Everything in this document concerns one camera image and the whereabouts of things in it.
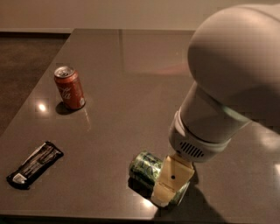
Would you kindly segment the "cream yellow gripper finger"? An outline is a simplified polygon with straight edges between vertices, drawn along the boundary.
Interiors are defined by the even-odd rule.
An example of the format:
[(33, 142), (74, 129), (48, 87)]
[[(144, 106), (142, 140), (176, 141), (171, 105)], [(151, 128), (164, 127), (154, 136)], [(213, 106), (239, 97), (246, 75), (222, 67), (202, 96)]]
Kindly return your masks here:
[(153, 187), (151, 201), (157, 206), (166, 207), (193, 174), (191, 162), (177, 153), (167, 156)]

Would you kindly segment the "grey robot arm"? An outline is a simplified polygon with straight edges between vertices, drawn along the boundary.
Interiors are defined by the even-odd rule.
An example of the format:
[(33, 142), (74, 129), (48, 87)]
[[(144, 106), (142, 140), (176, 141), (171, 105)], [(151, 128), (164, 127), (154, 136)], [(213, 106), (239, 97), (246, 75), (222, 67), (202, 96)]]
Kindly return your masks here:
[(194, 79), (169, 131), (151, 200), (166, 207), (194, 174), (193, 163), (222, 152), (250, 122), (280, 129), (280, 4), (220, 10), (193, 34), (187, 63)]

